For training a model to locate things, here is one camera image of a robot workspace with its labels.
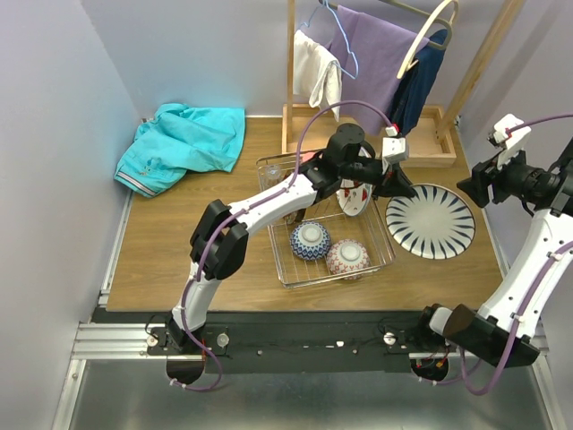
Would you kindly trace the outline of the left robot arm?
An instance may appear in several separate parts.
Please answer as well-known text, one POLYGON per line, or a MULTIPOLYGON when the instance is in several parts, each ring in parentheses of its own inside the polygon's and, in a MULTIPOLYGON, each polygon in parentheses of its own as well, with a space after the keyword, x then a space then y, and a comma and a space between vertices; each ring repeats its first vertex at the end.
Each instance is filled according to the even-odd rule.
POLYGON ((248 241, 260 229, 329 198, 345 180, 371 185, 375 196, 413 196, 399 166, 408 157, 406 139, 394 126, 387 131, 377 155, 361 127, 342 124, 324 149, 308 159, 295 157, 293 172, 277 185, 240 202, 215 200, 206 207, 190 239, 188 280, 167 323, 167 342, 176 352, 200 346, 197 330, 218 286, 241 268, 248 241))

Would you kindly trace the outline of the white blue striped plate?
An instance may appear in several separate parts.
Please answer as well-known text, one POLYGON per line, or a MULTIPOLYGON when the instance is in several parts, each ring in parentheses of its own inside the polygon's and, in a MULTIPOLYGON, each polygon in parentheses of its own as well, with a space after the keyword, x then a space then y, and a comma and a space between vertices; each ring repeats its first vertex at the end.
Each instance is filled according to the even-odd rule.
POLYGON ((429 260, 447 260, 468 250, 475 217, 459 195, 440 185, 414 186, 415 196, 393 197, 385 218, 391 237, 404 250, 429 260))

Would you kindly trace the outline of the watermelon pattern plate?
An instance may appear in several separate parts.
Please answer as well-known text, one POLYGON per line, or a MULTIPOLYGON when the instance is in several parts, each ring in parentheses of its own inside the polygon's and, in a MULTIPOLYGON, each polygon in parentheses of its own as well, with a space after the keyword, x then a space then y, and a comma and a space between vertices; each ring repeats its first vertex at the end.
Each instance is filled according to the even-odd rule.
POLYGON ((372 196, 372 186, 355 180, 343 179, 336 197, 340 209, 350 217, 362 214, 372 196))

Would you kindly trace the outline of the red patterned bowl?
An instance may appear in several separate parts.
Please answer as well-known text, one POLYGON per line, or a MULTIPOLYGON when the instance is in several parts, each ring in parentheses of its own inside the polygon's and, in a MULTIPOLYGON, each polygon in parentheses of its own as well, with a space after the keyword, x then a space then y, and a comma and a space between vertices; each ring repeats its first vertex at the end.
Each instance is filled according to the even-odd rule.
POLYGON ((324 258, 330 247, 328 230, 319 222, 306 221, 298 225, 290 235, 289 244, 293 254, 305 261, 324 258))

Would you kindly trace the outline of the blue patterned bowl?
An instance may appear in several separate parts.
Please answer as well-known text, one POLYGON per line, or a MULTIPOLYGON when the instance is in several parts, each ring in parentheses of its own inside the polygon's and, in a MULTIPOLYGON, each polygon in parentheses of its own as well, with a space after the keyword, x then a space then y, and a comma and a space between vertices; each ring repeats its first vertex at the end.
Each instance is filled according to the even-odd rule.
POLYGON ((343 239, 329 249, 326 264, 331 274, 350 273, 345 280, 356 280, 361 277, 356 272, 370 266, 370 256, 361 242, 343 239))

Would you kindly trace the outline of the pink plastic cup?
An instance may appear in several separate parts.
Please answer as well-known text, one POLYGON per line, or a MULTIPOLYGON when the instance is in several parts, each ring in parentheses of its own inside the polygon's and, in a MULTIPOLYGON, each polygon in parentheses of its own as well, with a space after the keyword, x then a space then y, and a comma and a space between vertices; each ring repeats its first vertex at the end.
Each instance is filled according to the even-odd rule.
POLYGON ((320 153, 308 152, 308 153, 305 153, 301 156, 301 162, 305 163, 305 162, 310 161, 311 159, 314 159, 314 158, 319 157, 319 156, 320 156, 320 153))

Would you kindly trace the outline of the clear drinking glass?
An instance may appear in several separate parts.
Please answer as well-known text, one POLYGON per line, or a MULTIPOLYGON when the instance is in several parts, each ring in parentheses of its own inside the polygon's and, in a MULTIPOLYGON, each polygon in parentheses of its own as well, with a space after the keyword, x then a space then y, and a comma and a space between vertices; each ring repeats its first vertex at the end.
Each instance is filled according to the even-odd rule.
POLYGON ((262 189, 269 189, 283 180, 282 169, 278 164, 265 166, 261 171, 262 189))

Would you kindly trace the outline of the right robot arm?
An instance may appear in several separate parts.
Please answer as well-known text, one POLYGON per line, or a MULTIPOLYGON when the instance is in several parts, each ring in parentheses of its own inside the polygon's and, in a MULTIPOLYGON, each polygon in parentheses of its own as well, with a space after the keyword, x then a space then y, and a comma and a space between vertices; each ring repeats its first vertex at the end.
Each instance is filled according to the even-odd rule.
POLYGON ((478 310, 428 306, 412 340, 430 351, 445 339, 492 366, 530 366, 539 355, 532 338, 543 307, 572 263, 572 147, 566 146, 547 170, 527 165, 523 150, 503 166, 497 161, 475 165, 458 188, 481 208, 509 197, 533 205, 526 241, 478 310))

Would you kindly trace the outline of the wire dish rack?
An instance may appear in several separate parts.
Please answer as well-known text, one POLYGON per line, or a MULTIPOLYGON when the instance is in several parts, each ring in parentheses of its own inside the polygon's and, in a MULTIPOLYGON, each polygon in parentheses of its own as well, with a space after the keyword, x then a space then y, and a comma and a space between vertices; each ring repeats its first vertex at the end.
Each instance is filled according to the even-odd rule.
POLYGON ((360 278, 381 270, 395 260, 396 253, 376 203, 371 199, 362 214, 350 217, 340 209, 337 197, 333 194, 327 200, 306 209, 304 214, 288 215, 268 227, 278 279, 285 288, 307 287, 344 278, 342 273, 329 272, 326 257, 305 261, 293 254, 289 244, 290 235, 298 225, 306 221, 321 223, 328 230, 333 245, 339 240, 354 239, 366 247, 370 266, 356 272, 361 274, 360 278))

